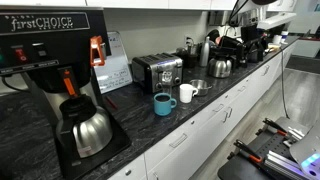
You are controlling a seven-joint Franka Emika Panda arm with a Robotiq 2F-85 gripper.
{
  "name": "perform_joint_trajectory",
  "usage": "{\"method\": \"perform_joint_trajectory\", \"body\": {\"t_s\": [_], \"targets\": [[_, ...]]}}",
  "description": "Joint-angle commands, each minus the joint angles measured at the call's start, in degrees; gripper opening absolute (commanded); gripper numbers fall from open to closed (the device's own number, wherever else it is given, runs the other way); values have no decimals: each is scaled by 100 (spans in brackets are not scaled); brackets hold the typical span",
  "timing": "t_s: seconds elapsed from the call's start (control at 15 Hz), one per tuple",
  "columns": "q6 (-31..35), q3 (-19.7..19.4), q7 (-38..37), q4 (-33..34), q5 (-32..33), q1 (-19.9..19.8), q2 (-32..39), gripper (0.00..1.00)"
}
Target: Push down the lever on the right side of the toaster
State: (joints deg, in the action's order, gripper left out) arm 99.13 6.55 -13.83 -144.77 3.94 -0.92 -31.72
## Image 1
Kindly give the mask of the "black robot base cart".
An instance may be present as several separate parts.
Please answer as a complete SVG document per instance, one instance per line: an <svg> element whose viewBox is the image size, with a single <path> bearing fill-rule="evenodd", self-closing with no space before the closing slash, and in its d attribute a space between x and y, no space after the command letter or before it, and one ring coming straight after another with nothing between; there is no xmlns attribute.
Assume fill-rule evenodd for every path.
<svg viewBox="0 0 320 180"><path fill-rule="evenodd" d="M264 127L248 145L236 149L218 170L221 180L320 180L320 121L306 127L280 117Z"/></svg>

